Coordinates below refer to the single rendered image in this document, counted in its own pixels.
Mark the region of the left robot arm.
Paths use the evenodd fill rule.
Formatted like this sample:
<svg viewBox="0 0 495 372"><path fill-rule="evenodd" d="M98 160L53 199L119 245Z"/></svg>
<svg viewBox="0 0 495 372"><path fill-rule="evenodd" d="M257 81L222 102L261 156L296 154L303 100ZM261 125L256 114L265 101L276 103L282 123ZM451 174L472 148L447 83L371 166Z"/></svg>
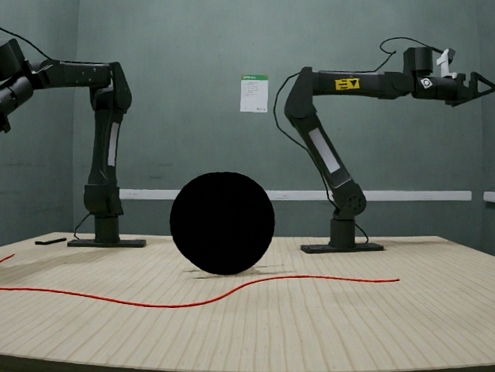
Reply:
<svg viewBox="0 0 495 372"><path fill-rule="evenodd" d="M367 201L324 131L316 115L317 110L314 105L312 107L312 96L366 96L381 100L394 100L410 93L414 99L432 100L436 96L436 79L422 77L433 72L432 48L409 47L405 50L402 72L325 72L312 70L311 66L301 69L286 100L287 111L284 113L304 140L337 204L334 218L330 220L328 244L301 245L300 250L303 252L316 254L384 250L382 245L372 242L355 243L354 217L365 210Z"/></svg>

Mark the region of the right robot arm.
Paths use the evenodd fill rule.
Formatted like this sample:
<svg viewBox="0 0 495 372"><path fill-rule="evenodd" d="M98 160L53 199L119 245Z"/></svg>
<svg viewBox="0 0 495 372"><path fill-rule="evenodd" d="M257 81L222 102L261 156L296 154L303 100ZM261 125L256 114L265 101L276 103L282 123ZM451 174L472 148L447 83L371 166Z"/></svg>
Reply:
<svg viewBox="0 0 495 372"><path fill-rule="evenodd" d="M108 86L111 71L113 87ZM13 38L0 42L0 82L6 79L0 86L12 91L10 96L16 97L17 108L32 97L33 90L89 87L90 103L95 111L95 138L84 205L89 214L96 216L95 241L73 239L67 242L67 247L144 248L146 240L120 240L119 237L118 215L123 215L123 209L117 187L116 155L123 114L127 114L132 101L121 64L64 63L48 59L29 63Z"/></svg>

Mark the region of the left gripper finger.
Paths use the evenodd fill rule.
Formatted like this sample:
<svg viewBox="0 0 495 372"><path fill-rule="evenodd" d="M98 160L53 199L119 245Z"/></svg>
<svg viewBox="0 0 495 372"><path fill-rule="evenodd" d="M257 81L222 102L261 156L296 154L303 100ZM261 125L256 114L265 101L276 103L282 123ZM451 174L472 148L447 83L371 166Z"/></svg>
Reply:
<svg viewBox="0 0 495 372"><path fill-rule="evenodd" d="M468 87L466 87L466 86L463 86L463 89L467 89L467 92L469 91L469 88L468 88ZM466 102L467 102L467 101L466 101ZM466 103L466 102L463 102L463 103ZM457 102L454 102L454 103L452 103L452 107L455 107L455 106L460 105L460 104L463 104L463 103L457 103Z"/></svg>
<svg viewBox="0 0 495 372"><path fill-rule="evenodd" d="M473 71L470 73L470 79L474 80L474 93L475 93L475 98L479 98L479 97L482 97L482 96L485 96L489 93L493 93L495 92L495 84L493 84L492 82L490 82L489 80L485 79L484 77L482 77L478 72L476 71ZM488 86L491 87L491 89L488 89L484 92L478 92L478 81L480 82L483 82L485 84L487 84ZM474 100L472 99L472 100Z"/></svg>

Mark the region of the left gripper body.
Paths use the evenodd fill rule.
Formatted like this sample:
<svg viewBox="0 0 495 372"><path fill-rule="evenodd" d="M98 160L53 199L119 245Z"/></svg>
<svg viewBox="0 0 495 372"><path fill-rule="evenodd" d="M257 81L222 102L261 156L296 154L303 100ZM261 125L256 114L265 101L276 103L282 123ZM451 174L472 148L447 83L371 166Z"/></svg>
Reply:
<svg viewBox="0 0 495 372"><path fill-rule="evenodd" d="M463 103L475 98L474 80L469 81L469 92L463 89L463 81L466 74L448 73L448 49L437 60L437 66L441 65L441 78L436 79L436 96L433 100L443 100L446 105L454 102Z"/></svg>

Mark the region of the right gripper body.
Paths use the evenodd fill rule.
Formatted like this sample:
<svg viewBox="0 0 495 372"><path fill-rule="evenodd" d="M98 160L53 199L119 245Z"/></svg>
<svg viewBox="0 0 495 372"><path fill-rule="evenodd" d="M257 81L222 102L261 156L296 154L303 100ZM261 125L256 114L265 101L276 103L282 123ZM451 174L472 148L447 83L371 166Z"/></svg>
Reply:
<svg viewBox="0 0 495 372"><path fill-rule="evenodd" d="M0 86L0 132L4 131L5 134L11 130L7 116L17 108L15 106L17 99L16 97L12 98L11 93L12 91L7 87L2 89Z"/></svg>

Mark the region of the black disc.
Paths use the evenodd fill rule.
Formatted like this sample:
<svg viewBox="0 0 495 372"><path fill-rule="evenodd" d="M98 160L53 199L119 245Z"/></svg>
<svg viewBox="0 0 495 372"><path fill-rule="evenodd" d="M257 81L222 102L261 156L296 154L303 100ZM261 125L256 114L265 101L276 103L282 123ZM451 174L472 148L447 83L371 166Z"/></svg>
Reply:
<svg viewBox="0 0 495 372"><path fill-rule="evenodd" d="M213 275L235 275L266 253L275 217L257 182L240 173L214 172L180 190L169 224L177 249L194 266Z"/></svg>

